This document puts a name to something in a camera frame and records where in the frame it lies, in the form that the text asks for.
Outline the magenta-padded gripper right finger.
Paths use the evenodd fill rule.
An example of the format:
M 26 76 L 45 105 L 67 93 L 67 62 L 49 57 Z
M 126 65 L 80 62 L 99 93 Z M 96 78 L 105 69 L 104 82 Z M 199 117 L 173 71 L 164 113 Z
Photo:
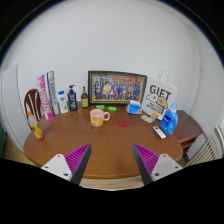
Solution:
M 182 169 L 168 154 L 158 155 L 136 143 L 132 144 L 132 154 L 144 185 Z

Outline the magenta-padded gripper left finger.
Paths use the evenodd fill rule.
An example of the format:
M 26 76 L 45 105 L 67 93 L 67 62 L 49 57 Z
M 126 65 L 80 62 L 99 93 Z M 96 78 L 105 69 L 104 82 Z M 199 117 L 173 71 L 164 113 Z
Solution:
M 91 144 L 83 145 L 66 155 L 56 154 L 42 169 L 79 185 L 91 155 Z

